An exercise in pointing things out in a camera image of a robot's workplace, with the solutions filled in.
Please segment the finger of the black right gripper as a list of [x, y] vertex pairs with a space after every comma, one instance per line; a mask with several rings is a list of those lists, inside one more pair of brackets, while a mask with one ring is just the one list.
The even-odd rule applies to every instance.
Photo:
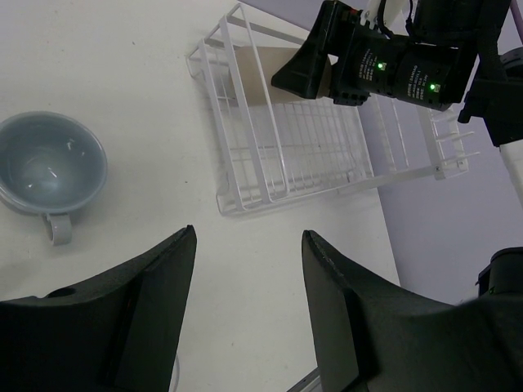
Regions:
[[323, 1], [306, 41], [271, 78], [271, 86], [303, 99], [315, 99], [320, 90], [330, 47], [338, 1]]

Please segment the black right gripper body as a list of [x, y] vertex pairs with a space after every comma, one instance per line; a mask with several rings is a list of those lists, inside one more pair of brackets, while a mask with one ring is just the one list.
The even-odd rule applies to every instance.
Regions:
[[371, 94], [399, 97], [396, 75], [406, 52], [406, 40], [360, 24], [362, 10], [338, 2], [330, 55], [337, 57], [329, 85], [336, 105], [359, 106]]

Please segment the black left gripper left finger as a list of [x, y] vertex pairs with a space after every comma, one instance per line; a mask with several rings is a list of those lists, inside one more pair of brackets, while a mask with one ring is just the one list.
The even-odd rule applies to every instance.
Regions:
[[2, 390], [169, 390], [196, 246], [187, 226], [82, 282], [4, 301]]

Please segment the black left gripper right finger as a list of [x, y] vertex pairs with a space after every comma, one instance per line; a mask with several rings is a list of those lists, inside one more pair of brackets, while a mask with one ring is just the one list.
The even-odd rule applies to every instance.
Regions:
[[323, 390], [521, 390], [519, 247], [496, 252], [460, 305], [387, 281], [311, 230], [302, 269]]

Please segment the beige plastic tumbler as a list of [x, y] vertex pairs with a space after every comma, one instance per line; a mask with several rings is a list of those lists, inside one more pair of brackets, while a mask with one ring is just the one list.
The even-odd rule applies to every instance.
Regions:
[[271, 86], [271, 79], [297, 53], [297, 48], [291, 47], [257, 47], [261, 69], [259, 69], [253, 47], [238, 47], [235, 58], [239, 68], [240, 79], [249, 106], [264, 106], [268, 104], [264, 88], [269, 93], [270, 102], [288, 104], [304, 101], [290, 92]]

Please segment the grey footed ceramic mug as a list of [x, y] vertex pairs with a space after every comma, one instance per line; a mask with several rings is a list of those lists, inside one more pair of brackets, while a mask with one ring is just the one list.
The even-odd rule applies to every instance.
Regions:
[[101, 192], [107, 176], [101, 142], [79, 121], [33, 111], [1, 122], [1, 200], [41, 216], [52, 245], [71, 242], [70, 214]]

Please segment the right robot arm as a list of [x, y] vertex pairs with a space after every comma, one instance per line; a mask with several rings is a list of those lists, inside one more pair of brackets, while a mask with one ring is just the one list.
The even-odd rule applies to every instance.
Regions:
[[362, 105], [371, 95], [438, 112], [460, 105], [460, 124], [484, 123], [494, 146], [465, 180], [442, 180], [444, 159], [431, 175], [388, 185], [382, 205], [402, 285], [456, 303], [477, 287], [476, 276], [499, 246], [522, 243], [522, 50], [498, 52], [514, 1], [417, 1], [405, 33], [385, 21], [391, 1], [358, 11], [322, 4], [296, 55], [271, 79], [304, 99], [320, 93], [328, 56], [336, 56], [329, 97]]

